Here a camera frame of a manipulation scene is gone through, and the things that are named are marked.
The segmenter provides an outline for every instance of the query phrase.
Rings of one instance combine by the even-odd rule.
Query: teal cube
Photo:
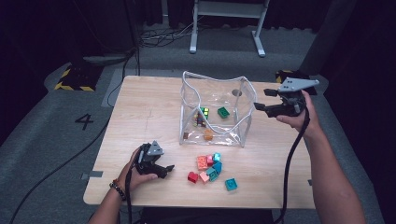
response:
[[[218,152],[216,152],[215,154],[213,154],[213,161],[214,161],[214,162],[220,161],[220,158],[221,158],[221,155],[220,155]]]
[[[219,177],[218,172],[212,167],[206,170],[206,174],[209,176],[210,182],[215,181]]]
[[[212,167],[216,170],[216,172],[218,172],[218,175],[221,173],[221,166],[222,163],[221,161],[216,162]]]
[[[236,184],[236,181],[234,178],[228,179],[225,181],[225,187],[227,188],[228,191],[234,190],[238,188],[238,185]]]

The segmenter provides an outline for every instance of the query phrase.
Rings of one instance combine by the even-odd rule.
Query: black floor mat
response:
[[[141,223],[148,224],[266,224],[274,223],[268,209],[145,207]]]

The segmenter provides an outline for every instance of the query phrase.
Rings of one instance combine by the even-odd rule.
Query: wooden table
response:
[[[254,111],[245,147],[180,145],[181,78],[126,77],[98,153],[94,171],[84,194],[88,204],[99,204],[108,184],[120,174],[132,152],[144,143],[157,140],[164,154],[157,164],[175,168],[165,179],[156,179],[133,192],[132,204],[139,206],[280,208],[283,175],[290,147],[297,132],[289,125],[268,119]],[[265,88],[277,83],[252,82],[258,102],[280,104],[277,97],[265,96]],[[214,182],[188,181],[197,173],[196,158],[221,154],[222,171]],[[228,191],[225,180],[234,178],[238,188]],[[304,141],[294,153],[290,167],[288,208],[314,208],[310,161]]]

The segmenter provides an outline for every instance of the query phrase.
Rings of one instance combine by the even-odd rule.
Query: gray carpet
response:
[[[245,76],[251,81],[275,82],[275,71],[298,69],[315,35],[301,30],[263,30],[261,39],[267,53],[260,58],[248,27],[239,30],[211,29],[198,35],[197,53],[189,54],[190,39],[185,36],[161,48],[142,48],[142,76],[180,77],[182,71],[231,78]],[[122,64],[104,69],[97,91],[55,91],[53,88],[67,64],[48,75],[44,85],[49,93],[21,121],[0,148],[0,223],[8,223],[26,193],[40,179],[86,147],[111,116]],[[126,75],[135,75],[136,61],[127,64]],[[327,80],[313,96],[323,129],[329,136],[337,158],[361,197],[368,223],[384,223],[371,181],[357,160],[353,148],[329,107],[323,92]],[[75,120],[90,114],[93,123],[85,131]],[[103,135],[78,157],[46,179],[27,198],[14,223],[85,223],[96,206],[83,202],[87,180],[83,173],[92,170]],[[138,218],[141,208],[136,207]],[[122,223],[127,221],[122,208]],[[273,211],[274,218],[279,215]],[[285,223],[319,223],[315,210],[288,210]]]

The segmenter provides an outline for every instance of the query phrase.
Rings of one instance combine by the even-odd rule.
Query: forearm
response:
[[[89,223],[117,223],[121,203],[119,193],[115,189],[110,189]]]
[[[315,206],[322,223],[365,223],[361,202],[322,130],[305,139],[311,157]]]

